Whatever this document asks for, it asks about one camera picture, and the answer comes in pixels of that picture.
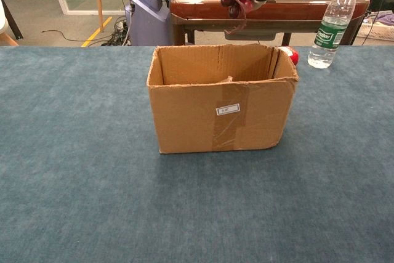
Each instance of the table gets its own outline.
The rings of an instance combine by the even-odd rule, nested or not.
[[[317,32],[330,1],[268,0],[266,5],[247,15],[246,30],[265,34],[285,32],[283,45],[288,46],[291,33]],[[342,45],[353,43],[368,5],[369,0],[357,0]],[[220,0],[171,0],[170,10],[176,45],[185,44],[186,31],[223,31],[241,22],[228,17],[227,8],[220,5]]]
[[[392,262],[393,47],[297,50],[277,147],[160,155],[152,47],[1,48],[0,262]]]

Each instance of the cardboard box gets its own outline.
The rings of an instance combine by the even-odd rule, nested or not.
[[[274,47],[158,47],[147,86],[160,153],[275,146],[298,80]]]

